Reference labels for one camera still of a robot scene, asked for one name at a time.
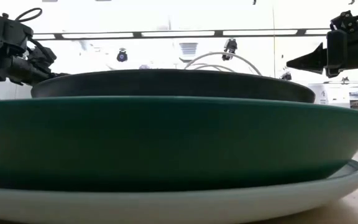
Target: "table surface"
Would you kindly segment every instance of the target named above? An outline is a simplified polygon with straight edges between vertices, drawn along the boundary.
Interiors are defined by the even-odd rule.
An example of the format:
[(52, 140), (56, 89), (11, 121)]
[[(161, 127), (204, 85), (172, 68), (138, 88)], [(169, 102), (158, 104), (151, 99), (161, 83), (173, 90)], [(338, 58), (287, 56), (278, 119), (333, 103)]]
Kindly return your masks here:
[[(251, 224), (358, 224), (358, 190), (344, 197), (340, 201), (330, 203), (324, 207), (307, 212), (275, 218)], [(0, 224), (13, 224), (13, 222), (0, 221)]]

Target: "green bowl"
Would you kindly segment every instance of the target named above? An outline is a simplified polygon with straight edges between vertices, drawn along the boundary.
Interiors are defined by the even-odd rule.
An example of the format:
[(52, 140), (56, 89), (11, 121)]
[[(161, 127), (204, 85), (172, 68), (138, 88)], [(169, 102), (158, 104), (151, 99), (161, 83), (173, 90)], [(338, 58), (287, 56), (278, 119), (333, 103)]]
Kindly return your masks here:
[(226, 189), (330, 176), (358, 150), (358, 111), (269, 100), (0, 101), (0, 188)]

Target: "white cable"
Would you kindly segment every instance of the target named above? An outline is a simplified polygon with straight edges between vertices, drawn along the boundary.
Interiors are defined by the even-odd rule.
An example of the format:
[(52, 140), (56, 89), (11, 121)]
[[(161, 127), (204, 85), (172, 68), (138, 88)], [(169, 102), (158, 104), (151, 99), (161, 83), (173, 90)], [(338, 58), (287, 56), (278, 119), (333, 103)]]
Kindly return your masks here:
[[(196, 64), (193, 64), (193, 65), (190, 65), (190, 66), (195, 66), (195, 65), (207, 65), (207, 63), (196, 63)], [(220, 68), (216, 67), (213, 65), (214, 68), (216, 68), (217, 70), (219, 71), (222, 71)]]
[(202, 65), (200, 67), (196, 67), (194, 70), (197, 70), (197, 69), (200, 69), (200, 68), (206, 68), (206, 67), (223, 68), (223, 69), (229, 70), (230, 72), (235, 72), (233, 69), (227, 68), (227, 67), (222, 66), (222, 65)]
[(245, 63), (247, 63), (249, 66), (251, 66), (255, 72), (258, 74), (258, 75), (262, 75), (261, 72), (258, 70), (258, 68), (255, 67), (255, 65), (253, 65), (252, 63), (250, 63), (248, 60), (246, 60), (245, 58), (243, 57), (240, 57), (236, 54), (232, 54), (232, 53), (229, 53), (229, 52), (210, 52), (210, 53), (206, 53), (204, 55), (201, 55), (199, 57), (196, 57), (195, 59), (193, 59), (191, 62), (189, 62), (185, 69), (190, 67), (191, 64), (195, 63), (197, 60), (201, 59), (201, 58), (204, 58), (204, 57), (207, 57), (207, 56), (210, 56), (210, 55), (228, 55), (228, 56), (233, 56), (233, 57), (236, 57), (242, 61), (244, 61)]

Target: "white plate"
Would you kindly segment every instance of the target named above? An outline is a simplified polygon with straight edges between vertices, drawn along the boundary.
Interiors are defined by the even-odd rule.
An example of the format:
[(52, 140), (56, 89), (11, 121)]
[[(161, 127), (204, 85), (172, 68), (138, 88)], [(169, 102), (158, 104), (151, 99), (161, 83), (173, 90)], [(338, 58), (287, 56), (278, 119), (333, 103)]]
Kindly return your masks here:
[(358, 161), (332, 177), (246, 189), (69, 193), (0, 189), (0, 219), (24, 223), (245, 223), (302, 212), (358, 188)]

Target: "stacked dishes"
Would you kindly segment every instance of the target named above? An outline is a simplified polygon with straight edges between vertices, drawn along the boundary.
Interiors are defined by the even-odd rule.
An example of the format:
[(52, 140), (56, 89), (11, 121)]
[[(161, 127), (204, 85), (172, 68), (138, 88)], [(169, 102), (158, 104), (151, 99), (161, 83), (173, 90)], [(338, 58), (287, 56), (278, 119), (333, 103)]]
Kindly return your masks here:
[[(126, 70), (56, 78), (32, 95), (0, 101), (0, 218), (240, 223), (358, 188), (358, 111), (314, 105), (294, 83)], [(300, 207), (273, 206), (301, 194)]]

